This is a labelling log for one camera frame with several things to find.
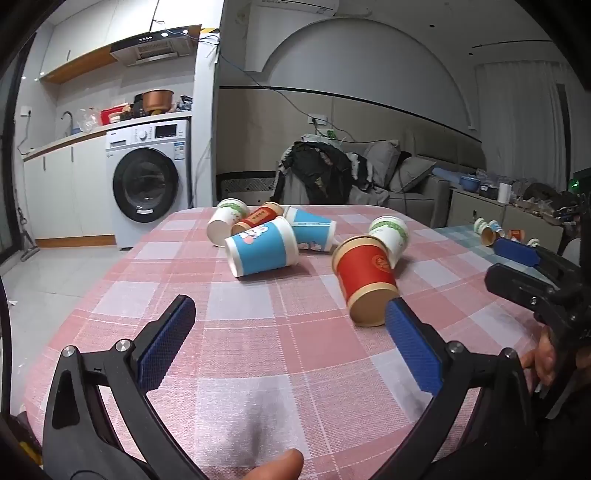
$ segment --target paper cup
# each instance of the paper cup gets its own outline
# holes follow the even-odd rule
[[[369,234],[381,240],[388,248],[390,266],[394,268],[410,240],[410,231],[406,223],[395,216],[376,218],[369,226]]]
[[[484,228],[488,225],[484,218],[479,218],[476,222],[474,222],[474,231],[480,235]]]
[[[281,205],[275,202],[265,202],[244,220],[234,225],[232,227],[232,235],[270,222],[279,215],[283,215],[283,207]]]
[[[235,277],[274,270],[298,262],[296,237],[283,217],[228,237],[225,244],[228,264]]]
[[[238,199],[225,199],[207,223],[207,238],[217,247],[223,247],[224,240],[232,235],[232,227],[250,213],[246,203]]]
[[[298,248],[330,251],[335,240],[335,221],[294,207],[289,207],[284,216],[294,230]]]
[[[332,269],[353,322],[383,325],[386,304],[399,296],[384,243],[370,235],[349,238],[333,253]]]
[[[523,243],[525,241],[525,230],[509,230],[507,238]]]
[[[505,236],[505,232],[499,225],[499,222],[493,220],[489,222],[480,233],[480,241],[482,245],[486,247],[490,247],[493,243],[495,243],[496,239]]]

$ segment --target wall outlet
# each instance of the wall outlet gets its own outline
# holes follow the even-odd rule
[[[308,115],[308,123],[310,125],[314,125],[312,121],[313,118],[316,118],[316,125],[327,125],[328,124],[328,117],[326,115],[316,115],[315,113]]]
[[[336,133],[333,129],[331,128],[319,128],[318,131],[324,135],[325,137],[329,137],[332,138],[333,140],[338,140],[336,138]]]

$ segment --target cup bottom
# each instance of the cup bottom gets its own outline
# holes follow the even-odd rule
[[[385,323],[386,304],[396,297],[394,285],[375,284],[374,290],[353,300],[349,307],[351,319],[358,327],[379,327]]]

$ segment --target gray pillow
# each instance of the gray pillow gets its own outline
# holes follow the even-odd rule
[[[394,193],[409,192],[431,173],[434,166],[435,162],[426,158],[407,158],[392,177],[388,190]]]
[[[398,143],[385,141],[372,143],[363,156],[374,167],[374,184],[383,189],[386,188],[392,180],[400,156]]]

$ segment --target clothing pile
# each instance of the clothing pile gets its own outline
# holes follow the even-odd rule
[[[383,206],[388,201],[388,192],[373,183],[374,167],[365,157],[343,153],[338,142],[315,140],[320,141],[304,136],[285,151],[277,168],[273,202]]]

